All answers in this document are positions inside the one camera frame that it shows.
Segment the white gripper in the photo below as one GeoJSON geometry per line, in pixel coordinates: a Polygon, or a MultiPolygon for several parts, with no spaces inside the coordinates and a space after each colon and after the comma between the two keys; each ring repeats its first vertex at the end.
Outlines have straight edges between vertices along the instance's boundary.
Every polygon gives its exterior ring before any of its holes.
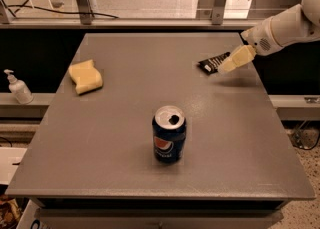
{"type": "Polygon", "coordinates": [[[241,37],[249,44],[237,47],[219,66],[218,72],[226,74],[251,62],[256,53],[267,56],[281,50],[271,30],[271,18],[245,30],[241,37]]]}

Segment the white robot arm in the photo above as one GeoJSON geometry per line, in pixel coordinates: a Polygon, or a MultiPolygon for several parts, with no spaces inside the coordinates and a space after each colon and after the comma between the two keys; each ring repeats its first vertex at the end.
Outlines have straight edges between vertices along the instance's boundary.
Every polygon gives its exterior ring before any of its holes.
{"type": "Polygon", "coordinates": [[[320,39],[320,0],[301,0],[277,15],[245,30],[247,45],[238,46],[224,59],[217,71],[225,74],[250,63],[256,55],[267,56],[295,43],[320,39]]]}

